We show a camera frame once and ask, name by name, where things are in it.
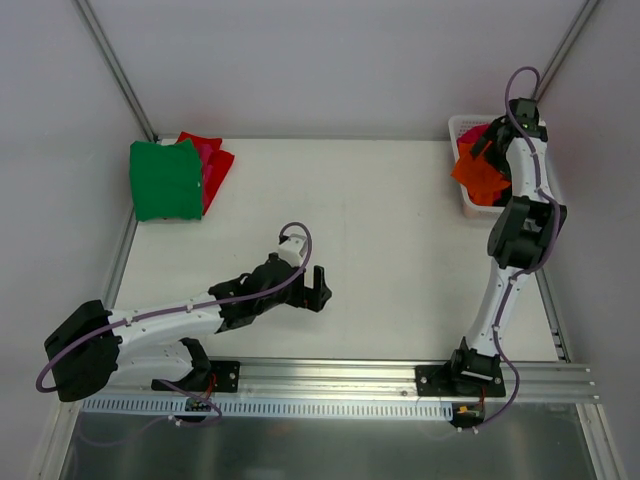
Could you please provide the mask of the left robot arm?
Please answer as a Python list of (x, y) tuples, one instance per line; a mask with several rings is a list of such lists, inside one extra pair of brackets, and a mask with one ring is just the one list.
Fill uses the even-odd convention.
[(332, 297), (325, 271), (314, 267), (312, 286), (305, 272), (272, 253), (252, 272), (174, 306), (117, 311), (85, 302), (45, 340), (48, 362), (36, 389), (62, 402), (106, 387), (205, 391), (216, 382), (215, 370), (200, 337), (249, 326), (280, 305), (320, 312)]

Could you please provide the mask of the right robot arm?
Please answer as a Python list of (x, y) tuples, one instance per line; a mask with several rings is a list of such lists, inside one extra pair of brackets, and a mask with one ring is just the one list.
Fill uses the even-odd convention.
[(548, 134), (532, 99), (507, 101), (474, 144), (462, 144), (452, 172), (474, 200), (511, 196), (487, 243), (489, 281), (475, 321), (445, 366), (454, 396), (502, 397), (502, 337), (527, 280), (548, 260), (567, 216), (546, 169)]

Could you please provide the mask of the orange t shirt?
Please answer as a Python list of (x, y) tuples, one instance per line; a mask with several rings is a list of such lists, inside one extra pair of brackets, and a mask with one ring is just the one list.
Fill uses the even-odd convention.
[(496, 206), (510, 181), (485, 158), (474, 159), (469, 149), (459, 149), (451, 176), (467, 190), (469, 199), (479, 206)]

